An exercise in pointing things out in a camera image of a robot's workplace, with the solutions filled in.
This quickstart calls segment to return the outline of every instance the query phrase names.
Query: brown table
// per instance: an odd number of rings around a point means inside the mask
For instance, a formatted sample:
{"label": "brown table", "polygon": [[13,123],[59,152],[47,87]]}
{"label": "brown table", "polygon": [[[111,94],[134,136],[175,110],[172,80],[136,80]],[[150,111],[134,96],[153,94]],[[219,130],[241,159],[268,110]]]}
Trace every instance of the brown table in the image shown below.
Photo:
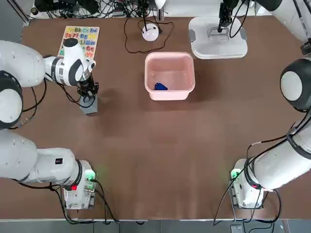
{"label": "brown table", "polygon": [[[172,18],[175,28],[163,51],[191,52],[190,18]],[[128,48],[161,46],[170,26],[154,44],[143,42],[138,19],[127,23]],[[282,97],[283,68],[301,57],[297,41],[273,17],[248,17],[248,53],[242,59],[194,59],[196,87],[185,101],[155,102],[144,88],[143,54],[124,48],[125,19],[33,20],[22,43],[43,55],[57,54],[65,26],[101,28],[94,79],[99,82],[99,112],[85,116],[55,84],[35,119],[17,133],[39,148],[70,148],[99,173],[106,197],[120,219],[213,218],[229,172],[255,141],[284,134],[300,117]],[[36,87],[38,96],[43,85]],[[68,88],[75,95],[76,88]],[[25,105],[33,103],[24,90]],[[264,147],[256,147],[255,154]],[[282,218],[311,218],[311,174],[280,188]],[[63,218],[55,194],[0,180],[0,218]],[[278,203],[269,195],[255,217],[274,218]],[[103,218],[103,205],[72,213]],[[232,218],[229,197],[218,218]],[[249,217],[239,211],[238,217]]]}

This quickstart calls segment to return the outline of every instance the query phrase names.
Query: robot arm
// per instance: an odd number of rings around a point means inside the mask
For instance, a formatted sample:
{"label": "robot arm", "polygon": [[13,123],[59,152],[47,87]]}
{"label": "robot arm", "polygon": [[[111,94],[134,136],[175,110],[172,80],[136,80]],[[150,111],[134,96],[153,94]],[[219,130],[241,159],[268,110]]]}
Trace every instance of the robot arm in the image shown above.
{"label": "robot arm", "polygon": [[94,99],[98,84],[90,78],[95,61],[85,58],[77,39],[64,43],[65,57],[49,56],[27,46],[0,41],[0,129],[15,125],[22,114],[22,87],[33,87],[42,83],[44,77],[62,85],[77,86],[85,100]]}
{"label": "robot arm", "polygon": [[251,209],[261,206],[262,189],[279,188],[311,169],[311,7],[307,0],[256,2],[270,11],[303,42],[301,51],[305,56],[284,69],[280,89],[284,98],[296,110],[308,115],[298,129],[294,127],[277,146],[258,158],[251,158],[249,161],[240,159],[235,164],[231,177],[234,179],[239,176],[233,182],[233,197],[238,208]]}
{"label": "robot arm", "polygon": [[238,5],[239,0],[224,0],[220,3],[218,32],[232,23],[232,11]]}
{"label": "robot arm", "polygon": [[95,191],[91,181],[95,173],[87,161],[76,160],[69,149],[37,149],[32,141],[6,130],[22,114],[22,87],[39,85],[46,74],[62,85],[79,83],[84,97],[95,98],[97,90],[90,78],[95,62],[85,58],[76,39],[63,44],[61,59],[43,58],[27,46],[0,41],[0,177],[21,183],[55,182],[64,187],[68,209],[87,209]]}

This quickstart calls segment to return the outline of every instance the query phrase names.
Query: white container lid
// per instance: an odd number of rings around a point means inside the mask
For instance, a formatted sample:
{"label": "white container lid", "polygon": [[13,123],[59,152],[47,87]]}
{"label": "white container lid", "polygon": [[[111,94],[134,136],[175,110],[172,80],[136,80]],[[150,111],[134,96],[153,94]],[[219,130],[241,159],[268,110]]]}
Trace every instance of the white container lid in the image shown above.
{"label": "white container lid", "polygon": [[[238,34],[228,41],[214,41],[207,35],[207,30],[217,27],[219,18],[196,17],[189,23],[189,39],[193,54],[200,59],[227,59],[242,58],[247,53],[246,33],[243,28]],[[241,23],[238,19],[234,20],[232,32],[239,29]]]}

